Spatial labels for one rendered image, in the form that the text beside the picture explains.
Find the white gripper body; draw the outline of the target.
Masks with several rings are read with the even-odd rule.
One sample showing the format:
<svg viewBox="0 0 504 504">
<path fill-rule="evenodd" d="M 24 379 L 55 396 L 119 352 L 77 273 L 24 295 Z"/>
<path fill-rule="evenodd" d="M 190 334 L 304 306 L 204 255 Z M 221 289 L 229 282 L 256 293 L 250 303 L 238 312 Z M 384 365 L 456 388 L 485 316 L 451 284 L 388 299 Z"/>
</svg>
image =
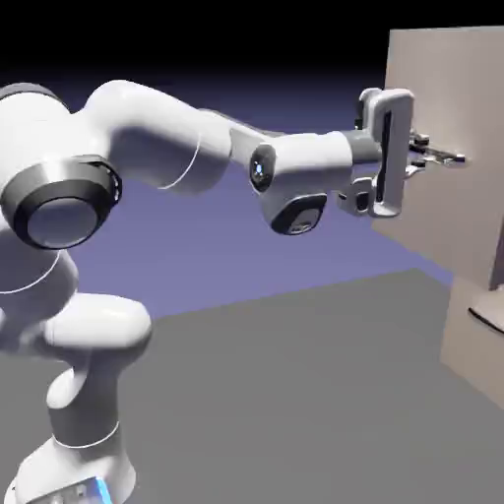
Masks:
<svg viewBox="0 0 504 504">
<path fill-rule="evenodd" d="M 365 89 L 359 96 L 363 130 L 380 146 L 381 164 L 372 182 L 373 218 L 394 218 L 402 210 L 414 96 L 406 89 Z"/>
</svg>

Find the curved silver drawer handle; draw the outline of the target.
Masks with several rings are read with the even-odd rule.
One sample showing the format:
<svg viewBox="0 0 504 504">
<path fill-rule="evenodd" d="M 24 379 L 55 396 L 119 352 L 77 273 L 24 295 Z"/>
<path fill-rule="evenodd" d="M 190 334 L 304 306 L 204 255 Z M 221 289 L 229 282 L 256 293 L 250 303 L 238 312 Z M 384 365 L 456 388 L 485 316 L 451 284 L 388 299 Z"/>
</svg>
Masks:
<svg viewBox="0 0 504 504">
<path fill-rule="evenodd" d="M 422 158 L 426 162 L 434 162 L 442 165 L 464 164 L 467 159 L 464 154 L 452 153 L 431 147 L 426 147 Z"/>
</svg>

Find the beige drawer front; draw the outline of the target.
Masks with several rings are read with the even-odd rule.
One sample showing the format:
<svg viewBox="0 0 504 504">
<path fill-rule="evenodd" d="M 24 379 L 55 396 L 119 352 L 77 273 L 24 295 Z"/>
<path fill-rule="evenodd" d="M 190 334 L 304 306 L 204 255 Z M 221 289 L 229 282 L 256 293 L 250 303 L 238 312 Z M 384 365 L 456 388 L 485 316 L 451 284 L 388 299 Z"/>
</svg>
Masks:
<svg viewBox="0 0 504 504">
<path fill-rule="evenodd" d="M 454 277 L 440 360 L 504 410 L 504 335 L 469 311 L 484 293 L 479 285 Z"/>
<path fill-rule="evenodd" d="M 391 31 L 385 84 L 411 90 L 415 129 L 467 161 L 429 164 L 374 229 L 480 287 L 503 284 L 504 27 Z"/>
</svg>

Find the beige cabinet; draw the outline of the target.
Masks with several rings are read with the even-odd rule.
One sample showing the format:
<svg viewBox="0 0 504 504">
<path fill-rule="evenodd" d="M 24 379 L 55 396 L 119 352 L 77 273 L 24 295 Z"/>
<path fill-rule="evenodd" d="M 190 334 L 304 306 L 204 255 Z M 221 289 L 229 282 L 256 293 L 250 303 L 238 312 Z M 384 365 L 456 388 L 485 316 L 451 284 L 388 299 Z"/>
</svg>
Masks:
<svg viewBox="0 0 504 504">
<path fill-rule="evenodd" d="M 415 97 L 433 147 L 401 214 L 375 231 L 453 275 L 440 357 L 504 409 L 504 27 L 394 30 L 385 84 Z"/>
</svg>

